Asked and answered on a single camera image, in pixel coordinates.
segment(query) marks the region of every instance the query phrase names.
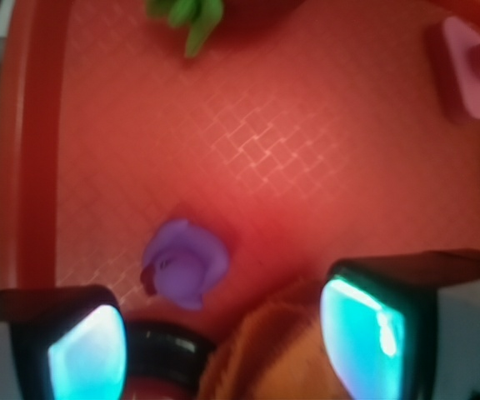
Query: rubber duck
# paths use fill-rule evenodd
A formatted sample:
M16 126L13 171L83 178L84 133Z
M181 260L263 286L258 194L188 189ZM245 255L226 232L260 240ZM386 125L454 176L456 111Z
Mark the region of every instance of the rubber duck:
M223 242L187 219L165 222L146 246L140 281L150 296L158 294L187 310L203 308L203 294L229 269Z

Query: plush toy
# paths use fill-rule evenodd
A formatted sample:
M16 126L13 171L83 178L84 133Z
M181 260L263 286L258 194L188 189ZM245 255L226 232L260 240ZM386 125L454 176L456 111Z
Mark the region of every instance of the plush toy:
M222 0L145 0L147 15L167 18L172 28L189 26L185 57L198 55L223 17Z
M323 345L322 288L297 282L249 313L209 360L197 398L350 398Z

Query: green leaves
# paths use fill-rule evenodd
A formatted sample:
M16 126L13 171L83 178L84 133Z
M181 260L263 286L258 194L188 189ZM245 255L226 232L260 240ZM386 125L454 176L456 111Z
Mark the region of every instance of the green leaves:
M214 28L222 21L222 0L200 0L201 11L192 22L185 47L185 57L196 57Z
M193 22L198 15L198 0L177 0L167 19L170 27L179 28Z
M171 28L188 25L190 32L185 57L199 54L214 28L223 18L223 0L144 0L150 18L167 17Z

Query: orange fabric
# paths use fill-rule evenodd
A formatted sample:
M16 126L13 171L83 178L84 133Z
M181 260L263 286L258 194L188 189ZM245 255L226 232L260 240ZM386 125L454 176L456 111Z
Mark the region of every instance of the orange fabric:
M319 318L279 354L246 398L349 398L328 362Z
M248 314L209 361L198 398L346 398L323 349L321 288L301 281Z

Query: red tray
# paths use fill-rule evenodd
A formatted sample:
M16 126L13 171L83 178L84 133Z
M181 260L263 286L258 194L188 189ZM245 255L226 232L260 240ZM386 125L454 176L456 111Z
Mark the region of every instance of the red tray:
M423 41L453 11L480 27L480 0L230 0L188 61L141 0L17 0L0 287L105 284L128 317L219 339L337 258L480 249L480 122L443 116ZM232 252L203 312L138 281L181 216Z

